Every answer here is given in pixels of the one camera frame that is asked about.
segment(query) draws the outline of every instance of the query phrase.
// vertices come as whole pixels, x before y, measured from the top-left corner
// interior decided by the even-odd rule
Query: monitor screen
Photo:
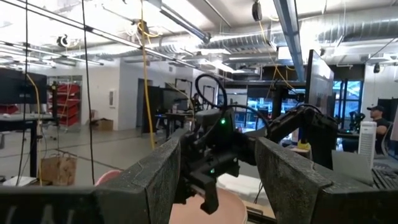
[[[335,74],[314,50],[310,50],[307,67],[305,102],[316,106],[323,114],[333,116],[333,79]]]
[[[173,89],[163,89],[163,107],[167,110],[172,110],[173,105],[186,104],[188,106],[187,97],[177,90]]]
[[[47,76],[28,73],[39,92],[39,101],[47,102]],[[0,104],[37,104],[36,91],[20,70],[0,68]]]

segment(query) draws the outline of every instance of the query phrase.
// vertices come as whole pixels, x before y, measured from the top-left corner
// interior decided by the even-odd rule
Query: brown paper bag
[[[75,183],[77,158],[55,156],[43,158],[41,162],[42,180],[51,181],[53,185],[69,186]]]

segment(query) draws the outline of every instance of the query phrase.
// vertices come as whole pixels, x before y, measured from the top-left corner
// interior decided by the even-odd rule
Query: cardboard box
[[[100,119],[95,122],[94,129],[97,131],[113,131],[113,120]]]

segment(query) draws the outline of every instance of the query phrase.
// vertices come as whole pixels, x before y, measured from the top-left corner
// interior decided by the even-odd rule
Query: black cap
[[[370,110],[370,111],[372,111],[372,110],[378,110],[378,111],[381,111],[381,112],[384,111],[384,107],[379,106],[379,105],[373,106],[373,107],[368,107],[367,109]]]

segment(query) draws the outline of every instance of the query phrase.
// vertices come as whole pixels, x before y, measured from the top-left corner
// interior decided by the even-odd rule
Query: man
[[[192,104],[193,104],[193,107],[194,107],[194,109],[195,109],[195,112],[201,111],[201,110],[202,110],[201,103],[200,103],[200,101],[199,101],[199,94],[198,94],[198,93],[195,93],[195,94],[194,94],[193,98],[191,99],[191,102],[192,102]]]
[[[388,127],[390,126],[390,122],[388,122],[388,120],[386,120],[382,117],[384,107],[374,106],[372,108],[367,108],[367,109],[371,111],[371,118],[377,124],[376,144],[375,144],[374,148],[375,148],[377,154],[383,154],[383,151],[381,148],[381,142],[382,142],[384,136],[387,134],[387,130],[388,130]]]

